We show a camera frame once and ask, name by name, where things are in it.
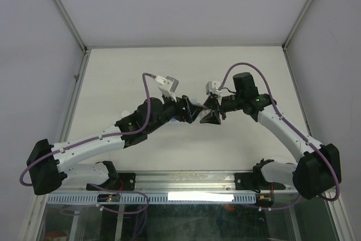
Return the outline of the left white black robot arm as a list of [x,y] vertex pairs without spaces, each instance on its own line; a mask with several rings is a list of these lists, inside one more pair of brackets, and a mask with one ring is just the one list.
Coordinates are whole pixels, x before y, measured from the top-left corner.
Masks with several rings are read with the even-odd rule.
[[85,165],[83,161],[139,144],[172,119],[191,124],[203,109],[204,106],[192,103],[185,95],[176,100],[149,98],[132,114],[100,133],[54,144],[42,139],[27,159],[25,172],[30,175],[30,186],[36,195],[54,192],[69,181],[80,182],[88,189],[92,184],[113,189],[118,174],[111,161],[102,161],[100,166]]

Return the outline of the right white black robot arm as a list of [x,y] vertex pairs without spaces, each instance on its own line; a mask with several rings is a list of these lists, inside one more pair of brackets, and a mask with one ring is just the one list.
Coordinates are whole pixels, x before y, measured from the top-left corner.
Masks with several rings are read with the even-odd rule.
[[272,183],[293,186],[305,199],[312,199],[331,188],[338,190],[342,181],[340,153],[333,144],[324,145],[297,129],[276,110],[269,94],[260,94],[249,72],[233,76],[235,91],[222,95],[221,83],[206,84],[203,124],[221,124],[228,112],[243,111],[268,129],[291,153],[294,163],[262,159],[253,167],[249,188],[264,189]]

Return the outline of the clear bottle with orange pills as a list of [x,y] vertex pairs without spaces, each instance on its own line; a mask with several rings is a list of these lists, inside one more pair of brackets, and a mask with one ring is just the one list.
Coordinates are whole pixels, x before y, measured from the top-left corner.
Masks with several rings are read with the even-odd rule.
[[205,108],[204,108],[204,109],[199,113],[198,118],[201,120],[201,119],[203,119],[206,115],[208,115],[210,112],[211,112],[210,109],[205,109]]

